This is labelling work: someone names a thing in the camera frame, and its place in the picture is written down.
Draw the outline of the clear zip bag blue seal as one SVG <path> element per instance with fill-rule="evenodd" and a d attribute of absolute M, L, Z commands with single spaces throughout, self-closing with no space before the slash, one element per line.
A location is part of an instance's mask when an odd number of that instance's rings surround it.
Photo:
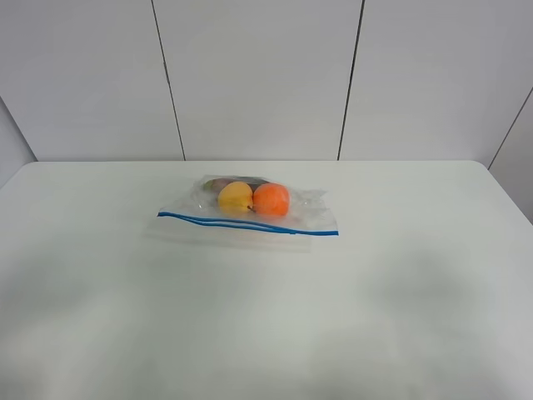
<path fill-rule="evenodd" d="M 286 216 L 267 217 L 253 209 L 238 217 L 222 213 L 217 204 L 219 193 L 206 191 L 202 185 L 209 179 L 231 176 L 239 175 L 207 175 L 193 182 L 157 212 L 146 226 L 145 236 L 181 247 L 286 253 L 308 253 L 315 243 L 339 238 L 325 191 L 295 188 L 264 177 L 257 178 L 288 189 L 291 203 Z"/>

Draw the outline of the orange fruit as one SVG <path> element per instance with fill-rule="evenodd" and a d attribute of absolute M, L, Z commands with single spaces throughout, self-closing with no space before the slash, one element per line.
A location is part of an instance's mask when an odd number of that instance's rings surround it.
<path fill-rule="evenodd" d="M 288 189 L 277 183 L 264 183 L 253 193 L 253 210 L 267 217 L 287 215 L 291 203 Z"/>

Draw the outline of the yellow fruit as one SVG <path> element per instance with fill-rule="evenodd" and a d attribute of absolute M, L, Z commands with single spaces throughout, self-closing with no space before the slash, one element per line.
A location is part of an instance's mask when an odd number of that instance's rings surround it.
<path fill-rule="evenodd" d="M 218 194 L 220 211 L 231 217 L 247 214 L 253 209 L 253 191 L 245 182 L 231 182 Z"/>

